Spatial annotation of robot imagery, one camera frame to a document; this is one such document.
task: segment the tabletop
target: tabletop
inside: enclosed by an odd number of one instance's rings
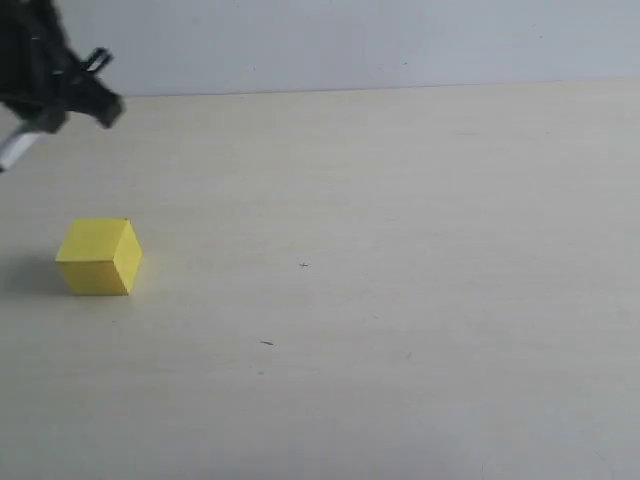
[[[640,80],[74,117],[0,178],[0,476],[637,478],[639,131]],[[132,296],[68,293],[78,217]]]

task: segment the yellow cube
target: yellow cube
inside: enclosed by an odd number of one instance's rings
[[[126,218],[80,218],[73,222],[56,256],[76,295],[128,295],[142,260]]]

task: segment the table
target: table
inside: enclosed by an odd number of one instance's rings
[[[640,80],[74,118],[0,178],[0,476],[638,477],[639,132]],[[83,216],[133,296],[67,293]]]

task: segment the block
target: block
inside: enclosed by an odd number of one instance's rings
[[[80,218],[73,222],[56,263],[76,295],[129,295],[142,248],[126,218]]]

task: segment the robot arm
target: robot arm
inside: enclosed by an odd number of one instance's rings
[[[57,133],[68,112],[110,128],[124,111],[121,97],[97,78],[112,55],[97,48],[80,60],[52,1],[0,0],[0,102],[23,122],[0,142],[0,172],[41,135]]]

